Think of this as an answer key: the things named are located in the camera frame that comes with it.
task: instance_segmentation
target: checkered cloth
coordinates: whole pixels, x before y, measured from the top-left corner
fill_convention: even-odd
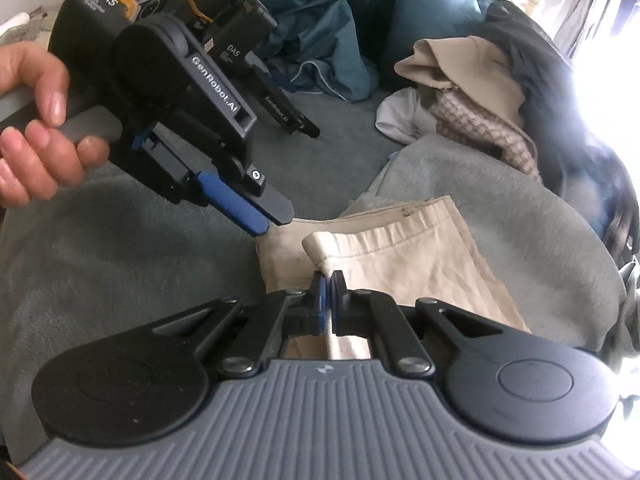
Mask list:
[[[607,181],[615,191],[616,205],[613,218],[602,239],[605,247],[619,267],[629,263],[640,251],[640,221],[638,199],[625,165],[615,153],[599,157]]]
[[[512,168],[542,182],[536,146],[495,114],[477,105],[459,90],[437,92],[429,112],[437,119],[436,131],[447,139],[494,155]]]

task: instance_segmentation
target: finger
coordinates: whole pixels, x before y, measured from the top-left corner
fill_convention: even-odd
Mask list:
[[[63,134],[47,128],[40,121],[31,121],[24,136],[38,155],[47,172],[63,186],[75,186],[84,178],[84,168],[75,145]]]
[[[85,137],[77,147],[78,158],[87,170],[100,168],[109,158],[109,145],[100,137]]]
[[[2,132],[0,153],[32,198],[48,200],[55,195],[58,184],[18,130],[7,128]]]
[[[69,74],[53,54],[29,41],[0,48],[0,94],[20,83],[33,87],[36,104],[47,125],[57,128],[66,119]]]
[[[22,207],[31,200],[4,158],[0,158],[0,197],[3,207]]]

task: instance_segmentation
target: beige pants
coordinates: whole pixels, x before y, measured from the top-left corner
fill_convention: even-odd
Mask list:
[[[479,253],[450,197],[392,206],[330,221],[294,220],[272,226],[257,241],[267,292],[308,288],[316,269],[341,270],[349,289],[369,288],[412,306],[437,298],[528,332],[507,289]],[[296,338],[287,355],[366,359],[366,340]]]

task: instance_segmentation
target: white curtain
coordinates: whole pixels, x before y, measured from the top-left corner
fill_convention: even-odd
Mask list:
[[[545,0],[533,18],[569,58],[597,34],[608,34],[620,0]]]

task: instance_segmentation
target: blue gripper pad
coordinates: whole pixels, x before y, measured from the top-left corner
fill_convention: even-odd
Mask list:
[[[254,206],[220,180],[215,173],[199,173],[198,181],[211,205],[251,236],[261,236],[269,229],[269,220]]]

